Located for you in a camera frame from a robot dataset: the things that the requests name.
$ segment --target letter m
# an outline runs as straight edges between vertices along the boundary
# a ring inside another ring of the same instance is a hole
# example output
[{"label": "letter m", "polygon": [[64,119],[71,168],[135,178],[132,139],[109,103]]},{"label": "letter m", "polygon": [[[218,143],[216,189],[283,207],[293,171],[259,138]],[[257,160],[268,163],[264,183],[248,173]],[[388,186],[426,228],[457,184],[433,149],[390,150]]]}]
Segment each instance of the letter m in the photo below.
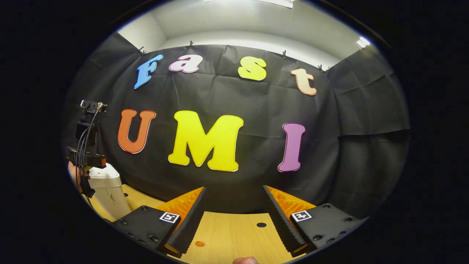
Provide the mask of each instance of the letter m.
[{"label": "letter m", "polygon": [[176,112],[174,118],[178,122],[174,150],[168,156],[171,163],[188,165],[190,160],[186,156],[186,147],[197,167],[200,167],[213,150],[213,158],[207,163],[208,167],[217,171],[237,171],[235,161],[236,138],[243,120],[237,116],[221,116],[205,134],[199,116],[193,111]]}]

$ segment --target foam letter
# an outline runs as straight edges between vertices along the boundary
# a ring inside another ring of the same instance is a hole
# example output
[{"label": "foam letter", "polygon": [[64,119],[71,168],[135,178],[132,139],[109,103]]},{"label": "foam letter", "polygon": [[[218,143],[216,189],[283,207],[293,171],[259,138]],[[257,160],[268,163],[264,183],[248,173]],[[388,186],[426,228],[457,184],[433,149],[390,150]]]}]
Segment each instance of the foam letter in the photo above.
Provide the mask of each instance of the foam letter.
[{"label": "foam letter", "polygon": [[179,57],[178,61],[173,62],[169,66],[169,70],[180,71],[184,73],[192,73],[199,70],[199,64],[202,62],[203,58],[199,55],[184,55]]},{"label": "foam letter", "polygon": [[208,167],[217,171],[237,171],[235,161],[236,138],[238,130],[244,124],[237,116],[221,116],[215,122],[208,134],[205,134],[199,116],[193,111],[178,111],[174,114],[177,120],[176,140],[174,150],[168,156],[171,163],[188,165],[186,147],[197,167],[200,167],[213,150],[213,158],[207,163]]},{"label": "foam letter", "polygon": [[305,132],[305,128],[301,124],[286,123],[282,126],[282,129],[287,134],[287,140],[283,162],[278,166],[278,170],[280,172],[296,171],[301,166],[298,156],[300,154],[301,136]]},{"label": "foam letter", "polygon": [[263,59],[247,56],[242,58],[240,63],[242,67],[238,68],[238,73],[243,78],[260,81],[267,76],[263,68],[267,64]]},{"label": "foam letter", "polygon": [[148,135],[148,129],[150,127],[150,121],[156,117],[156,113],[153,111],[142,111],[140,118],[140,128],[138,130],[137,140],[130,142],[129,140],[129,128],[130,122],[137,115],[137,112],[132,109],[125,109],[122,111],[121,124],[119,125],[119,133],[117,134],[117,141],[119,146],[127,152],[132,154],[139,153],[145,147],[146,138]]},{"label": "foam letter", "polygon": [[134,89],[137,89],[138,87],[142,86],[144,83],[150,80],[151,76],[149,76],[148,73],[155,71],[156,61],[159,61],[162,58],[163,58],[163,55],[160,54],[154,57],[153,59],[145,62],[144,64],[140,65],[137,68],[138,70],[137,83],[134,85]]},{"label": "foam letter", "polygon": [[310,86],[310,80],[314,80],[314,77],[311,74],[307,74],[305,69],[292,70],[291,74],[296,76],[296,85],[302,93],[307,95],[316,94],[316,88],[311,88]]}]

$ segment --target white wall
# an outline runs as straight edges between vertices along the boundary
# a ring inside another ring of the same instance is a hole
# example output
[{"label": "white wall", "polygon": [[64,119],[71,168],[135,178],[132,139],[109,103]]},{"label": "white wall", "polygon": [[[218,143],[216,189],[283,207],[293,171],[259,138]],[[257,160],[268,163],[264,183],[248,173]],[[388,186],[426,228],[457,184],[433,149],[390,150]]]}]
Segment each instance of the white wall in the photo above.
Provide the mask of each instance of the white wall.
[{"label": "white wall", "polygon": [[135,47],[139,49],[144,47],[142,51],[146,52],[158,50],[161,44],[167,40],[152,12],[148,12],[125,25],[118,33]]},{"label": "white wall", "polygon": [[295,58],[315,67],[322,65],[323,69],[332,67],[340,61],[335,56],[305,43],[271,34],[250,31],[210,31],[189,34],[168,39],[159,46],[158,50],[188,46],[191,40],[194,42],[194,45],[233,45],[257,48],[278,54],[282,54],[286,50],[287,57]]}]

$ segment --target ceiling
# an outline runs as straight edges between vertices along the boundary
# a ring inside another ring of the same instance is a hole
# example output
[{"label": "ceiling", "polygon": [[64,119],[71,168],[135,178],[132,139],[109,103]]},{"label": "ceiling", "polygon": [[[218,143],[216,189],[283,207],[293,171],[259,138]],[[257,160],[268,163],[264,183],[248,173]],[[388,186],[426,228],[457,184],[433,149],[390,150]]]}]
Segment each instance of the ceiling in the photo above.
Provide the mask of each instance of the ceiling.
[{"label": "ceiling", "polygon": [[341,60],[358,50],[360,38],[301,0],[292,9],[253,0],[175,0],[152,14],[168,39],[206,31],[254,31],[297,40]]}]

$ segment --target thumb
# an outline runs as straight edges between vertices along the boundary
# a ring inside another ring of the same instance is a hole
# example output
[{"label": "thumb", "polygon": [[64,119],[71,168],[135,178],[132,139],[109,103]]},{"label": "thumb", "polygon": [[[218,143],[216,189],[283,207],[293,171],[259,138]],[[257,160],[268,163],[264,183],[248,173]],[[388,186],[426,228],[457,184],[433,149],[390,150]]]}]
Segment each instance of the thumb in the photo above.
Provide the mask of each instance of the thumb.
[{"label": "thumb", "polygon": [[233,261],[233,264],[258,264],[257,260],[253,257],[240,257]]}]

